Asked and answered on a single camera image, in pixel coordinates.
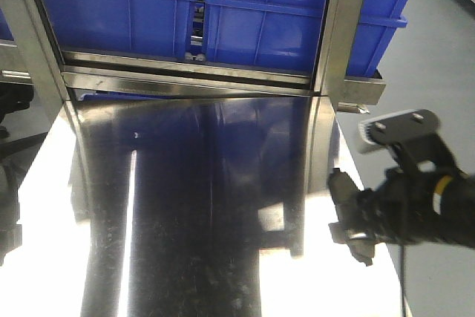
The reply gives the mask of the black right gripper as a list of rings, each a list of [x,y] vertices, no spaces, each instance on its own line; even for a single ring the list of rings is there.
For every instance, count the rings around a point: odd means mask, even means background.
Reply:
[[[377,189],[356,198],[366,232],[329,223],[337,244],[400,245],[437,243],[474,248],[474,176],[455,170],[422,172],[410,177],[388,169]]]

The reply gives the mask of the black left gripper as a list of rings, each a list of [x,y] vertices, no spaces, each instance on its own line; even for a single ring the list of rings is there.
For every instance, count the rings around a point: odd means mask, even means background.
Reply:
[[[1,265],[6,255],[22,245],[22,225],[19,224],[20,204],[14,171],[1,164]]]

